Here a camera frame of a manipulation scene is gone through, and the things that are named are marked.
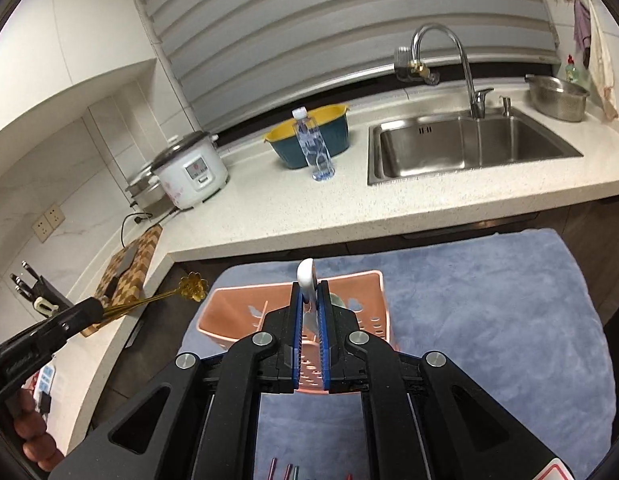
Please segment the person's left hand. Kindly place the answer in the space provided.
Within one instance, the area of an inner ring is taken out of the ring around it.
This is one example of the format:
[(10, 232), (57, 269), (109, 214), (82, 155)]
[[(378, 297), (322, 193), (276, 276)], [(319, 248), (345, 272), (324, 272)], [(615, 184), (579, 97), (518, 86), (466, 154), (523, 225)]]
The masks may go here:
[(23, 452), (42, 471), (50, 472), (64, 460), (54, 437), (48, 433), (44, 418), (36, 411), (35, 399), (27, 389), (18, 392), (20, 414), (14, 419), (14, 429), (24, 440)]

